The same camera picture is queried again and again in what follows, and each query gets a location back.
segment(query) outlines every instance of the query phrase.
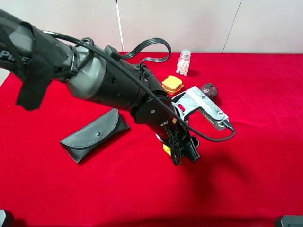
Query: wall seam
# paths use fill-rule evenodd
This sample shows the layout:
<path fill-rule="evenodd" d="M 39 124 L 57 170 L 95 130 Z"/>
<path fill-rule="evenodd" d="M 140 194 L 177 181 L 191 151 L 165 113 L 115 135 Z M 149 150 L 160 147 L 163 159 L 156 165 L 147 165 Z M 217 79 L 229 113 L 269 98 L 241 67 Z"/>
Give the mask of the wall seam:
<path fill-rule="evenodd" d="M 237 9 L 236 15 L 235 15 L 235 17 L 234 17 L 234 19 L 233 19 L 232 26 L 231 26 L 231 28 L 230 28 L 230 30 L 229 30 L 229 33 L 228 33 L 228 36 L 227 36 L 226 42 L 225 42 L 225 44 L 224 44 L 224 47 L 223 47 L 222 53 L 224 53 L 224 50 L 225 50 L 225 47 L 226 47 L 226 44 L 227 44 L 227 41 L 228 41 L 229 35 L 231 34 L 232 27 L 233 27 L 233 24 L 235 23 L 235 20 L 236 20 L 236 17 L 237 17 L 237 15 L 238 15 L 238 12 L 239 12 L 239 9 L 240 9 L 240 5 L 241 5 L 241 3 L 242 3 L 242 0 L 240 0 L 240 3 L 239 3 L 239 6 L 238 6 L 238 9 Z"/>

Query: yellow object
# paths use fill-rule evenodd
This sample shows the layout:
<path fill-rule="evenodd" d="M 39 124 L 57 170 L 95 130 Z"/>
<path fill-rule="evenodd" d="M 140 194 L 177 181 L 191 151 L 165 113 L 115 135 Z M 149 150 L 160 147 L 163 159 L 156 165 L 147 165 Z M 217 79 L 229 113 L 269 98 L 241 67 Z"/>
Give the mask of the yellow object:
<path fill-rule="evenodd" d="M 183 86 L 184 86 L 184 85 L 181 84 L 176 90 L 173 91 L 173 90 L 168 89 L 168 88 L 165 87 L 164 85 L 162 85 L 162 87 L 164 88 L 164 90 L 165 90 L 167 93 L 171 94 L 171 95 L 173 95 L 174 93 L 180 91 L 180 90 L 182 89 Z"/>
<path fill-rule="evenodd" d="M 182 89 L 183 84 L 179 78 L 170 75 L 162 82 L 162 87 L 169 94 L 173 95 L 174 93 L 176 93 Z"/>
<path fill-rule="evenodd" d="M 163 144 L 163 150 L 169 155 L 170 155 L 170 148 L 168 146 L 166 146 L 165 144 Z"/>
<path fill-rule="evenodd" d="M 182 85 L 182 81 L 179 78 L 170 75 L 162 82 L 162 85 L 169 90 L 175 91 L 180 85 Z"/>

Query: black electrical cable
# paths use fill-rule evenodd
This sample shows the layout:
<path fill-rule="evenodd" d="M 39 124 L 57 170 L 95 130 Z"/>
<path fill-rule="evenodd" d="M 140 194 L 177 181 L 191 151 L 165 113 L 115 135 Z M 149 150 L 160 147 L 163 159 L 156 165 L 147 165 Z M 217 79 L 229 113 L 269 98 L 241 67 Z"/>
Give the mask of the black electrical cable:
<path fill-rule="evenodd" d="M 153 45 L 153 44 L 163 44 L 163 45 L 165 45 L 166 48 L 169 51 L 169 54 L 164 58 L 151 58 L 151 57 L 143 58 L 140 61 L 140 64 L 139 64 L 140 68 L 141 68 L 142 63 L 144 61 L 152 61 L 152 62 L 164 62 L 164 61 L 166 61 L 170 57 L 171 47 L 170 47 L 168 42 L 166 42 L 164 39 L 161 39 L 161 38 L 151 38 L 151 39 L 145 40 L 142 43 L 140 43 L 138 46 L 136 46 L 132 51 L 121 55 L 121 57 L 122 57 L 122 59 L 132 58 L 132 57 L 136 56 L 138 53 L 140 53 L 141 50 L 143 50 L 145 47 L 148 47 L 148 46 Z"/>
<path fill-rule="evenodd" d="M 83 39 L 81 39 L 84 42 L 88 42 L 90 45 L 94 46 L 94 40 L 92 38 L 89 37 L 85 37 Z M 77 69 L 80 70 L 82 69 L 94 56 L 94 52 L 91 52 L 90 50 L 88 51 L 88 53 L 85 55 L 85 57 L 83 58 L 83 60 L 78 63 L 77 65 Z"/>
<path fill-rule="evenodd" d="M 164 128 L 166 130 L 167 136 L 169 137 L 170 156 L 172 162 L 178 166 L 181 164 L 182 155 L 177 138 L 177 133 L 173 135 L 172 131 L 170 130 L 170 127 L 167 124 L 164 125 Z"/>
<path fill-rule="evenodd" d="M 115 67 L 117 67 L 121 72 L 123 72 L 130 80 L 132 80 L 136 85 L 138 85 L 143 91 L 145 91 L 151 98 L 155 99 L 159 106 L 164 109 L 166 112 L 168 112 L 169 114 L 171 114 L 174 118 L 176 118 L 181 124 L 183 124 L 186 128 L 188 128 L 189 130 L 191 130 L 192 132 L 194 132 L 195 134 L 197 134 L 198 136 L 212 141 L 212 142 L 222 142 L 225 140 L 229 140 L 230 138 L 232 138 L 235 134 L 236 131 L 235 129 L 231 126 L 231 124 L 229 123 L 224 123 L 224 125 L 228 126 L 227 128 L 230 129 L 232 131 L 232 134 L 228 137 L 224 137 L 221 139 L 213 139 L 210 138 L 200 132 L 198 132 L 196 129 L 194 129 L 193 127 L 191 127 L 189 124 L 187 124 L 184 120 L 182 120 L 174 111 L 172 111 L 168 106 L 166 106 L 154 93 L 152 93 L 144 84 L 141 83 L 141 81 L 138 80 L 138 78 L 136 78 L 134 75 L 132 75 L 132 73 L 126 69 L 125 67 L 123 67 L 121 64 L 119 64 L 115 59 L 113 59 L 112 57 L 108 56 L 105 52 L 101 51 L 100 49 L 98 49 L 95 46 L 92 46 L 84 41 L 81 41 L 79 39 L 76 39 L 74 37 L 68 36 L 68 35 L 63 35 L 60 33 L 55 33 L 55 32 L 49 32 L 49 31 L 43 31 L 46 34 L 51 35 L 54 38 L 58 38 L 58 39 L 63 39 L 66 41 L 69 41 L 71 43 L 75 43 L 78 44 L 80 46 L 83 46 L 87 49 L 89 49 L 90 51 L 96 53 L 97 55 L 101 56 L 102 58 L 104 58 L 105 60 L 107 60 L 109 63 L 113 64 Z"/>

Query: brown ball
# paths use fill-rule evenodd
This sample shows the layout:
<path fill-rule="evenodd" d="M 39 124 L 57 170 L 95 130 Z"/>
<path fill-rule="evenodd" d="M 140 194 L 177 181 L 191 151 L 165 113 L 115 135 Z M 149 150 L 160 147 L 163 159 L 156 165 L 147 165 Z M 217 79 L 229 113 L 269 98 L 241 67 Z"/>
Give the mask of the brown ball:
<path fill-rule="evenodd" d="M 218 97 L 218 90 L 212 83 L 204 84 L 200 90 L 213 101 Z"/>

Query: glass jar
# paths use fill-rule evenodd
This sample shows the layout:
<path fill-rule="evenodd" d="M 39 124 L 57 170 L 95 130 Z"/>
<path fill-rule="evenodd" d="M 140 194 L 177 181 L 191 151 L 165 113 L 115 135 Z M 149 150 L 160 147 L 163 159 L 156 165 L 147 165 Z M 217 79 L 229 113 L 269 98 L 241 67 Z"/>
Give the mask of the glass jar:
<path fill-rule="evenodd" d="M 178 63 L 177 63 L 176 73 L 187 76 L 187 72 L 188 72 L 189 64 L 190 64 L 190 55 L 191 55 L 191 52 L 189 50 L 181 51 L 181 54 L 180 54 L 180 57 L 179 57 Z"/>

